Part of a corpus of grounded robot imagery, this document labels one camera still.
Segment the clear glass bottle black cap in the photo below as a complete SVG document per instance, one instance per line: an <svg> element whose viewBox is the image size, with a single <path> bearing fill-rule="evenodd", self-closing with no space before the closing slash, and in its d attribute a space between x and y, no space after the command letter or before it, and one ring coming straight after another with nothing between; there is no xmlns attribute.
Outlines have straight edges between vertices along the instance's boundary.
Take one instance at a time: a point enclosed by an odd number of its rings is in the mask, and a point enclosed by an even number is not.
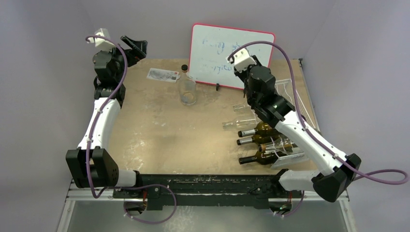
<svg viewBox="0 0 410 232"><path fill-rule="evenodd" d="M183 105L190 106L196 103L196 82L188 72L188 65L181 66L180 78L177 81L180 101Z"/></svg>

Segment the dark green bottle black cap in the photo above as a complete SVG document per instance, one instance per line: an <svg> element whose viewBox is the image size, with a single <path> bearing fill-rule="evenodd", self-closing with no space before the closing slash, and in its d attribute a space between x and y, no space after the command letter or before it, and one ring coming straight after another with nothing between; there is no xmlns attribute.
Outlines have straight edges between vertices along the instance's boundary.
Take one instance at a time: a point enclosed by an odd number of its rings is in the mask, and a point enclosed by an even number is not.
<svg viewBox="0 0 410 232"><path fill-rule="evenodd" d="M239 158L238 161L241 165L252 162L257 162L261 165L268 165L275 163L279 158L284 157L286 155L286 153L279 151L257 151L255 155Z"/></svg>

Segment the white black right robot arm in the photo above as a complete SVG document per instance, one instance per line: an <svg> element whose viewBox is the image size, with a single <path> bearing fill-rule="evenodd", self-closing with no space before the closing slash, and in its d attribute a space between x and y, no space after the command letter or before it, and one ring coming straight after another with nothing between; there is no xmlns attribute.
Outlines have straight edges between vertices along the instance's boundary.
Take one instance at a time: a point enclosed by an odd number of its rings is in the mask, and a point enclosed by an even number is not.
<svg viewBox="0 0 410 232"><path fill-rule="evenodd" d="M348 166L358 168L362 162L359 156L347 155L306 125L295 107L278 94L275 77L255 55L234 55L228 61L234 65L235 76L244 83L248 105L258 118L288 137L318 168L281 171L279 179L271 184L272 192L282 197L292 190L314 191L324 200L335 202L356 177Z"/></svg>

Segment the white ruler set package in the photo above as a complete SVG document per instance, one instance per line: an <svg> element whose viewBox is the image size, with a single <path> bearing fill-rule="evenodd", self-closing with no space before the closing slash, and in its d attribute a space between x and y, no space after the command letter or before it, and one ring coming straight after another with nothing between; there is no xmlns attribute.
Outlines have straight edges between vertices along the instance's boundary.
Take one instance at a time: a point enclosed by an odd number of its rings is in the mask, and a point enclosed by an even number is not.
<svg viewBox="0 0 410 232"><path fill-rule="evenodd" d="M163 70L157 68L150 68L147 79L175 83L179 78L179 72Z"/></svg>

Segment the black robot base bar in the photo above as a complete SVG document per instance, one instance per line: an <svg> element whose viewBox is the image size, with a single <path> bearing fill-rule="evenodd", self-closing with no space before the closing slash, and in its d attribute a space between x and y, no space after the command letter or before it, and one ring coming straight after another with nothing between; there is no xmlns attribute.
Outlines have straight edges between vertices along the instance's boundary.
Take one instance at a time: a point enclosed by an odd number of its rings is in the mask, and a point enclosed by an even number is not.
<svg viewBox="0 0 410 232"><path fill-rule="evenodd" d="M255 209L291 207L291 199L300 191L286 191L275 174L141 174L138 186L143 190L114 191L115 199L147 200L148 210L164 206L248 206Z"/></svg>

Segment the clear empty bottle on rack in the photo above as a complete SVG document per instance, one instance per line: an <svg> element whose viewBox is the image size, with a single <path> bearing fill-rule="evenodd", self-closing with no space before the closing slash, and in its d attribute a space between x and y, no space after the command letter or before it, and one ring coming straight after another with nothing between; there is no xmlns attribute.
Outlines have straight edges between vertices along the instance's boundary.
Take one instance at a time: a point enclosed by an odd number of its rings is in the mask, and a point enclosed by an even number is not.
<svg viewBox="0 0 410 232"><path fill-rule="evenodd" d="M232 131L236 129L249 128L251 126L257 125L259 122L260 120L256 118L236 118L228 122L223 122L222 128L227 131Z"/></svg>

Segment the pink framed whiteboard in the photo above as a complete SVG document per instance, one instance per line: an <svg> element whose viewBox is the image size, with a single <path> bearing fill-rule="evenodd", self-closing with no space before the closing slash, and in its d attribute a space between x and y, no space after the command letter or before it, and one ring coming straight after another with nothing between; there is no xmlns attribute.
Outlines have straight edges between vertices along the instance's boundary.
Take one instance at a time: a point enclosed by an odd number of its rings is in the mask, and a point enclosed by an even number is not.
<svg viewBox="0 0 410 232"><path fill-rule="evenodd" d="M253 41L274 42L272 32L196 23L192 26L189 74L198 83L243 89L227 57Z"/></svg>

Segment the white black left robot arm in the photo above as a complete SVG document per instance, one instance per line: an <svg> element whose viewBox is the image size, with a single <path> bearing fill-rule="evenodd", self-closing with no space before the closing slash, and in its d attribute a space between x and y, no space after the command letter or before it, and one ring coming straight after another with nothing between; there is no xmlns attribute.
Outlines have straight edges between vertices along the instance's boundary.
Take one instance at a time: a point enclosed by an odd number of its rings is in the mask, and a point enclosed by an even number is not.
<svg viewBox="0 0 410 232"><path fill-rule="evenodd" d="M119 188L133 198L144 193L138 171L121 170L109 155L108 145L115 120L123 106L126 88L123 84L127 69L146 57L146 40L135 41L127 36L120 39L129 46L109 42L103 45L101 34L88 37L99 52L93 56L94 106L91 120L76 149L68 150L66 162L78 188Z"/></svg>

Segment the olive bottle silver cap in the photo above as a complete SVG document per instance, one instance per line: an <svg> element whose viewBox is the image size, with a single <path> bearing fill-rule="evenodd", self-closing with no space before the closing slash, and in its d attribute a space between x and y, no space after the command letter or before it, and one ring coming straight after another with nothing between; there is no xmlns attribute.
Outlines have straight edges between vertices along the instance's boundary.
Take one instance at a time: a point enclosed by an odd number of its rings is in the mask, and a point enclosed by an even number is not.
<svg viewBox="0 0 410 232"><path fill-rule="evenodd" d="M272 128L267 123L259 122L255 128L250 130L241 130L238 133L240 138L246 136L259 135L261 137L276 136L280 134L275 128Z"/></svg>
<svg viewBox="0 0 410 232"><path fill-rule="evenodd" d="M266 144L269 142L274 142L276 139L280 138L280 135L266 136L262 137L260 135L253 135L251 137L238 139L236 141L237 145L246 145L246 144Z"/></svg>

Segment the olive bottle silver cap lower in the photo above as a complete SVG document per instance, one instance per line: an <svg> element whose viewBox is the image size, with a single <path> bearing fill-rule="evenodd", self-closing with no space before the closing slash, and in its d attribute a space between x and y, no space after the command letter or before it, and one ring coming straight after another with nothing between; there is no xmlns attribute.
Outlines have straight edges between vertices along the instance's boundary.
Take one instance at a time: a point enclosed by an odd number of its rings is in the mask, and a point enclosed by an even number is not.
<svg viewBox="0 0 410 232"><path fill-rule="evenodd" d="M274 142L276 139L280 138L280 135L266 136L262 137L260 135L253 135L251 137L238 139L236 141L237 145L246 145L246 144L266 144L269 142Z"/></svg>

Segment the olive bottle silver cap upper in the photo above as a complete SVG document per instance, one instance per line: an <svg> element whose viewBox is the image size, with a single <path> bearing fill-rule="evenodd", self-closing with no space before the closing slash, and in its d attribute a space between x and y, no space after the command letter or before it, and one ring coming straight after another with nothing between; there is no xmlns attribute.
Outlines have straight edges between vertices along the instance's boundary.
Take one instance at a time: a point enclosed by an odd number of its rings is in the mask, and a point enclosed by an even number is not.
<svg viewBox="0 0 410 232"><path fill-rule="evenodd" d="M261 137L276 136L280 134L275 128L272 128L267 123L259 122L255 128L250 130L241 130L238 133L240 138L246 136L259 135Z"/></svg>

